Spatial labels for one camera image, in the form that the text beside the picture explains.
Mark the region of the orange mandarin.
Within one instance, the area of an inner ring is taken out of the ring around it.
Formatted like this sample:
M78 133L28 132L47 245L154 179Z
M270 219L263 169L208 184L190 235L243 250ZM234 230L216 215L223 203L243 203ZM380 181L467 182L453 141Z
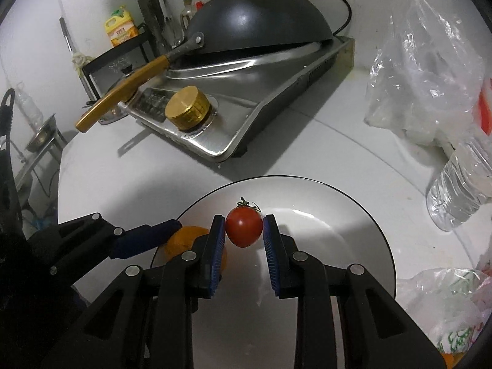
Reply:
M207 228L189 226L182 227L164 245L164 256L167 261L175 256L181 255L183 252L192 249L194 241L200 237L207 235Z

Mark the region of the small red tomato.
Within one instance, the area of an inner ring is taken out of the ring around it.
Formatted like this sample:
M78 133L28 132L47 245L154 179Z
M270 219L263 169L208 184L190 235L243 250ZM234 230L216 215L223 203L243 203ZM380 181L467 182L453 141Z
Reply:
M238 248L252 246L262 235L263 229L263 214L260 208L243 197L226 216L226 234Z

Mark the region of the white plate black rim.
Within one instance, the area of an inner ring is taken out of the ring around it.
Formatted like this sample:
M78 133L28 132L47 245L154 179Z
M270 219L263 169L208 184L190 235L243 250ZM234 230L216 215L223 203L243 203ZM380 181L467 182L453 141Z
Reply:
M324 264L359 263L394 295L395 263L378 224L350 196L301 177L257 177L230 183L207 196L168 186L153 208L185 226L208 228L240 198L274 215L279 230L301 251ZM225 244L227 265L218 290L199 302L192 316L196 368L291 368L294 365L297 302L279 300L271 288L261 240L248 248Z

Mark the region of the metal bowl on stand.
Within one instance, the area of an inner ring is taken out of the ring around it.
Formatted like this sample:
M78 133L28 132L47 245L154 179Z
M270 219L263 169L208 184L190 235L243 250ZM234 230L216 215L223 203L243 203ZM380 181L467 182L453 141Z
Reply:
M26 149L30 153L38 153L56 137L63 140L63 136L58 130L55 115L53 114L37 130L36 134L28 142Z

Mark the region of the gold stove knob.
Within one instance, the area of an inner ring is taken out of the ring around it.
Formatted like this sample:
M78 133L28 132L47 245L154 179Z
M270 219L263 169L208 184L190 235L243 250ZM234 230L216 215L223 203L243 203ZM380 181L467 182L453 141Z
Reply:
M196 86L186 86L169 99L164 114L180 131L197 127L208 115L211 103Z

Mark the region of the stainless steel gas stove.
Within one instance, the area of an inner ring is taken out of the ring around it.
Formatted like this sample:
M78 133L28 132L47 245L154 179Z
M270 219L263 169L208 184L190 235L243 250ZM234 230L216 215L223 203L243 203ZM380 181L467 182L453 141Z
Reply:
M137 90L122 108L138 122L210 162L239 155L282 110L330 70L352 68L355 39L336 37L273 54L196 68L170 68ZM195 86L212 109L182 132L164 108L180 89Z

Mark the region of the printed plastic shopping bag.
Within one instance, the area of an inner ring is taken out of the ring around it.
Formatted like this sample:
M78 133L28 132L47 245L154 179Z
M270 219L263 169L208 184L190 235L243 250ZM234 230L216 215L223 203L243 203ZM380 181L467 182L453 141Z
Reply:
M475 269L435 268L398 279L396 297L454 368L491 316L491 258Z

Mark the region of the black metal rack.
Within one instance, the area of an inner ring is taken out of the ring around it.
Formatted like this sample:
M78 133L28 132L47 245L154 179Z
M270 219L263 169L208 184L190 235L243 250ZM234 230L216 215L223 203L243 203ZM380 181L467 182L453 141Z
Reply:
M90 90L89 100L96 101L122 77L154 59L152 46L153 37L144 32L85 64L82 75Z

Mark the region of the clear plastic water bottle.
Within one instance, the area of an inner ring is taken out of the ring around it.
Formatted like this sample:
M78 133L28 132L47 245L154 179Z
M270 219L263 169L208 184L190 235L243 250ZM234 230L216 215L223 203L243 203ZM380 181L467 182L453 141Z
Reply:
M434 224L449 232L491 199L491 136L474 128L459 141L430 185L426 208Z

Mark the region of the yellow oil bottle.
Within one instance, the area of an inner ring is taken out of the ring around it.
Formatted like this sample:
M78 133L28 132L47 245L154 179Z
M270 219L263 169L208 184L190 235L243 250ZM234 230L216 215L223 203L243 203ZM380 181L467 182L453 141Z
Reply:
M104 23L104 29L113 47L139 35L131 13L124 6L120 6L111 14Z

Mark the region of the clear plastic bag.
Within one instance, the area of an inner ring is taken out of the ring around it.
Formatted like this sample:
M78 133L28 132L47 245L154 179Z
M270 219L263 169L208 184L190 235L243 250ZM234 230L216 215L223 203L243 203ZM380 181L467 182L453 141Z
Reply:
M450 153L472 125L490 62L491 31L472 0L392 0L364 121Z

